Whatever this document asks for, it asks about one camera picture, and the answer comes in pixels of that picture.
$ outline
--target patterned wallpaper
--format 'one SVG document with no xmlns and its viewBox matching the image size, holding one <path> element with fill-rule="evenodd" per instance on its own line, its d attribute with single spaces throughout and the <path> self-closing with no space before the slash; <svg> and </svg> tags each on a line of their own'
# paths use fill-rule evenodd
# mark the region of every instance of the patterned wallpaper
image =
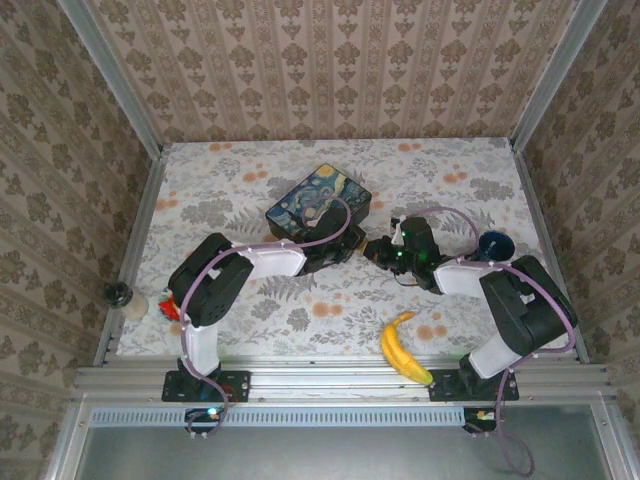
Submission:
<svg viewBox="0 0 640 480">
<path fill-rule="evenodd" d="M 0 478 L 46 467 L 147 171 L 56 3 L 0 1 Z"/>
<path fill-rule="evenodd" d="M 577 0 L 88 0 L 165 142 L 508 136 Z"/>
<path fill-rule="evenodd" d="M 611 364 L 640 447 L 638 29 L 640 2 L 608 3 L 525 157 L 587 347 Z"/>
</svg>

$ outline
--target banana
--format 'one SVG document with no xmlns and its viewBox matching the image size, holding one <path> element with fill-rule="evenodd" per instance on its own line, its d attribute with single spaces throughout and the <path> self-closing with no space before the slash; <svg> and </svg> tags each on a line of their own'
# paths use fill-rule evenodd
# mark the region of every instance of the banana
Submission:
<svg viewBox="0 0 640 480">
<path fill-rule="evenodd" d="M 380 346 L 387 361 L 400 375 L 414 382 L 430 385 L 433 382 L 431 373 L 404 349 L 398 339 L 398 325 L 414 316 L 413 312 L 405 312 L 387 325 L 380 337 Z"/>
</svg>

